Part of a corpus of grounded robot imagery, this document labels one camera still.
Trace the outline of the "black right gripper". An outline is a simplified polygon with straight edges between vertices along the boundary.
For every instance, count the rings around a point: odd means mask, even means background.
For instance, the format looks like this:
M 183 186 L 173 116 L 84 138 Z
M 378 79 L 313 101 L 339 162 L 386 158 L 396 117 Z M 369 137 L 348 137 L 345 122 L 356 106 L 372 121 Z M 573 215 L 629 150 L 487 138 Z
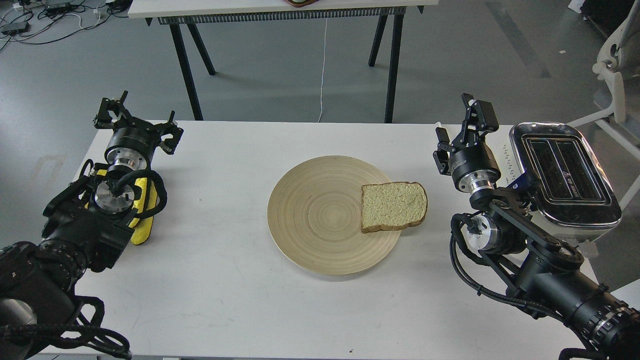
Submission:
M 441 175 L 451 175 L 457 191 L 475 193 L 495 189 L 501 172 L 485 137 L 499 129 L 498 117 L 491 102 L 475 99 L 470 93 L 462 93 L 461 98 L 465 117 L 461 132 L 452 144 L 444 127 L 435 128 L 436 168 Z

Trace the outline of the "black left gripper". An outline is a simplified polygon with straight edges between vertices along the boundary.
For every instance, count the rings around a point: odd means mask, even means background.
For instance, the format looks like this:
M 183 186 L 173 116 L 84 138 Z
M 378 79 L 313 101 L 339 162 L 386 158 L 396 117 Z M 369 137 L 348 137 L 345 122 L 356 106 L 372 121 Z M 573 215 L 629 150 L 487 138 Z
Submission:
M 164 123 L 152 124 L 144 120 L 133 121 L 124 102 L 128 91 L 120 97 L 103 97 L 93 126 L 98 130 L 114 130 L 104 153 L 110 166 L 150 166 L 156 148 L 160 147 L 167 155 L 173 155 L 184 133 L 170 111 Z

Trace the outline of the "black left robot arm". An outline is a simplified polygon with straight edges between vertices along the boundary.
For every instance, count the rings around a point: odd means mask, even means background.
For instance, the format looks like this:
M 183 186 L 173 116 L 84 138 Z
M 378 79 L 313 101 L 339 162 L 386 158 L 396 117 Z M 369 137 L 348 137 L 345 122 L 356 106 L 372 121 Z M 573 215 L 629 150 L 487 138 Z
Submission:
M 1 250 L 1 358 L 25 360 L 46 347 L 89 347 L 130 360 L 130 342 L 102 327 L 105 304 L 76 294 L 86 271 L 114 267 L 128 244 L 149 238 L 168 195 L 151 168 L 157 148 L 172 155 L 183 135 L 174 114 L 153 124 L 132 116 L 127 96 L 103 98 L 96 129 L 112 130 L 104 163 L 87 160 L 78 179 L 43 210 L 42 241 Z

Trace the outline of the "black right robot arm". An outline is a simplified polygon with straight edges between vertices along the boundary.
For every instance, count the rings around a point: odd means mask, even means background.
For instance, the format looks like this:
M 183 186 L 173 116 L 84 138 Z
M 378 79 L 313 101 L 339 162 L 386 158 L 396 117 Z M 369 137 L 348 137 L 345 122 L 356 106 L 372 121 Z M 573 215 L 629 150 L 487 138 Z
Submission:
M 585 137 L 564 123 L 523 122 L 509 132 L 519 173 L 507 186 L 486 143 L 499 129 L 493 105 L 463 93 L 461 132 L 436 128 L 436 167 L 470 196 L 474 213 L 452 216 L 449 243 L 455 273 L 479 296 L 533 319 L 560 321 L 583 348 L 560 360 L 637 360 L 639 312 L 582 273 L 589 239 L 622 218 Z

